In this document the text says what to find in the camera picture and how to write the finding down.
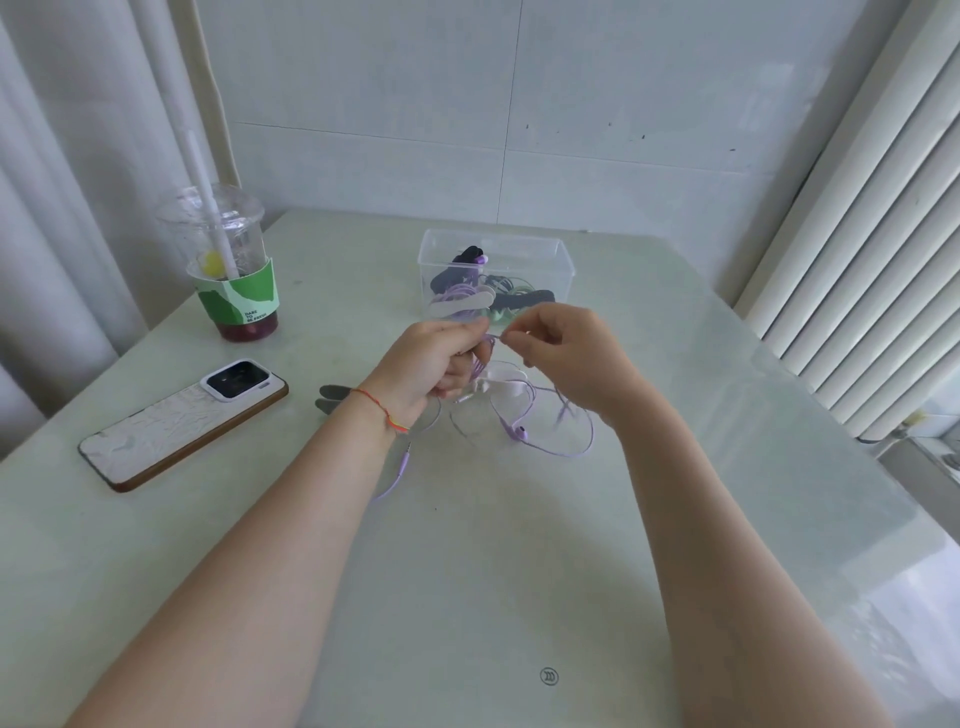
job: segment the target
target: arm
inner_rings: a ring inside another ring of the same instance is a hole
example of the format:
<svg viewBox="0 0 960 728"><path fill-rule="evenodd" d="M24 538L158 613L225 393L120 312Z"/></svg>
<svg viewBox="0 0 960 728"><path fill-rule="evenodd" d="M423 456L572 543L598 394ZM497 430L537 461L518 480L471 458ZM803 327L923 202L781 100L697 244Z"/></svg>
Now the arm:
<svg viewBox="0 0 960 728"><path fill-rule="evenodd" d="M403 424L469 377L486 319L415 324L364 382ZM477 355L489 360L489 346ZM353 537L395 439L350 395L173 593L68 728L294 726Z"/></svg>
<svg viewBox="0 0 960 728"><path fill-rule="evenodd" d="M501 340L620 439L657 569L686 725L892 728L683 419L595 314L538 306Z"/></svg>

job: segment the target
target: smartphone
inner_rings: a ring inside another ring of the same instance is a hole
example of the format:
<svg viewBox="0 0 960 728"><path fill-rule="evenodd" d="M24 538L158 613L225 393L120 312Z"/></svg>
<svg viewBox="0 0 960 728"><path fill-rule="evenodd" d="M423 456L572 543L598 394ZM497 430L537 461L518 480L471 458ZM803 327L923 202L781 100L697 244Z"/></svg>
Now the smartphone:
<svg viewBox="0 0 960 728"><path fill-rule="evenodd" d="M289 391L270 370L252 359L239 359L84 438L78 449L110 488L127 493Z"/></svg>

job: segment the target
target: white phone case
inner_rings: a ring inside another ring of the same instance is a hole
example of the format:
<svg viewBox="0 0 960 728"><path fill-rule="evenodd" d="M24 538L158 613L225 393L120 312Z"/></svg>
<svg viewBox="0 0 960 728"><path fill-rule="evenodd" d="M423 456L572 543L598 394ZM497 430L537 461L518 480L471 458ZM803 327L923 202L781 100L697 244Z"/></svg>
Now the white phone case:
<svg viewBox="0 0 960 728"><path fill-rule="evenodd" d="M85 438L80 454L110 488L126 493L287 392L287 383L273 373L249 392L227 401L217 399L198 382Z"/></svg>

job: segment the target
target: brown phone edge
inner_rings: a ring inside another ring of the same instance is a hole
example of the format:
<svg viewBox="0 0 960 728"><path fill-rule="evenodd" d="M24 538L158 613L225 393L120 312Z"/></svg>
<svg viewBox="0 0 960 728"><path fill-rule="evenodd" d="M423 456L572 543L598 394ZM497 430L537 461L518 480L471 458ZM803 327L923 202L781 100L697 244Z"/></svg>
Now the brown phone edge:
<svg viewBox="0 0 960 728"><path fill-rule="evenodd" d="M84 460L86 460L87 463L89 463L90 467L93 468L94 472L104 479L104 482L107 483L110 489L112 489L116 493L129 493L130 491L136 488L139 488L141 485L146 483L151 478L163 473L163 471L167 470L171 466L176 465L187 455L196 452L197 450L202 448L204 445L209 445L221 435L226 434L227 432L230 432L236 426L246 422L253 415L257 414L258 412L262 412L274 402L282 400L288 394L290 394L290 385L284 381L283 388L271 394L267 399L259 401L250 409L245 409L236 417L230 420L227 420L226 422L224 422L222 425L218 427L214 427L202 437L198 437L193 442L187 445L184 445L182 448L180 448L176 452L172 452L171 454L167 455L165 458L160 460L160 462L154 463L154 465L136 474L130 480L125 480L122 483L110 482L104 477L103 473L97 470L97 468L93 465L93 463L89 461L86 455L84 455L84 452L80 449L80 445L82 445L83 443L80 443L80 445L77 445L77 451L80 453L81 457Z"/></svg>

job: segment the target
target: red string bracelet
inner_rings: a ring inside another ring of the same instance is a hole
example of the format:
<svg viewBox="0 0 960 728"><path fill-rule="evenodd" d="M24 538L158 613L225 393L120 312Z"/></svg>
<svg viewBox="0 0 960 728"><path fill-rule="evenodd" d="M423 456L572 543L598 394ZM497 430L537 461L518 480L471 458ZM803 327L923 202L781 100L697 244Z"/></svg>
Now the red string bracelet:
<svg viewBox="0 0 960 728"><path fill-rule="evenodd" d="M399 432L402 435L405 435L408 432L410 432L410 427L404 427L403 425L398 425L396 422L394 422L394 418L390 416L390 411L386 407L384 407L382 404L380 404L380 400L374 397L366 389L360 389L359 387L354 387L353 389L350 390L350 392L359 392L360 394L367 397L371 402L373 402L380 409L382 409L383 414L387 416L387 424L393 429L395 429L397 432Z"/></svg>

